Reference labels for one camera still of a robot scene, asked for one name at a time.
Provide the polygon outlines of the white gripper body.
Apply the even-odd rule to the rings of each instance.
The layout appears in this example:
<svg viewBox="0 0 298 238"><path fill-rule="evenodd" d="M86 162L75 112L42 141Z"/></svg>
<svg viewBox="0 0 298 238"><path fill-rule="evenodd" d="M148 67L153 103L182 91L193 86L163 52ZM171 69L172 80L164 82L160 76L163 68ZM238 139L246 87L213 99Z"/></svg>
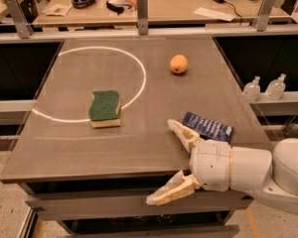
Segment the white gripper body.
<svg viewBox="0 0 298 238"><path fill-rule="evenodd" d="M191 152L189 167L204 190L226 191L229 184L230 145L206 140Z"/></svg>

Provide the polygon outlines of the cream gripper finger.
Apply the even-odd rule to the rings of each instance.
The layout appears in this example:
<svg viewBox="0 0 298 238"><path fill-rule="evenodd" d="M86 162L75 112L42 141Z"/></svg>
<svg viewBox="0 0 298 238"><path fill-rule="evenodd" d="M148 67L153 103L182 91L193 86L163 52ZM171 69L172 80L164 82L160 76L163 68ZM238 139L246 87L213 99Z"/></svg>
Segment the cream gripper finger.
<svg viewBox="0 0 298 238"><path fill-rule="evenodd" d="M174 119L168 120L168 126L169 129L173 131L174 134L181 141L182 145L188 153L191 153L199 143L204 142L204 139L200 137L200 134L198 132Z"/></svg>
<svg viewBox="0 0 298 238"><path fill-rule="evenodd" d="M193 194L200 184L193 175L185 176L182 171L173 175L165 185L158 188L146 198L148 205L164 205Z"/></svg>

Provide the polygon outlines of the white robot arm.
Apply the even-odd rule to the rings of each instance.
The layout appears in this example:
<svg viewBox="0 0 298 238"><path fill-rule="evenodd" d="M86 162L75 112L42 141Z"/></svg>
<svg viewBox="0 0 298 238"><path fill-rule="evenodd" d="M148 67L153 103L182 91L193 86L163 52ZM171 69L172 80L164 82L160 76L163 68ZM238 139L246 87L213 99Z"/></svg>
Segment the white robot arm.
<svg viewBox="0 0 298 238"><path fill-rule="evenodd" d="M168 126L190 154L191 173L186 176L177 172L147 197L147 204L167 204L199 188L232 189L266 206L298 215L298 139L282 140L268 151L204 140L198 132L173 119Z"/></svg>

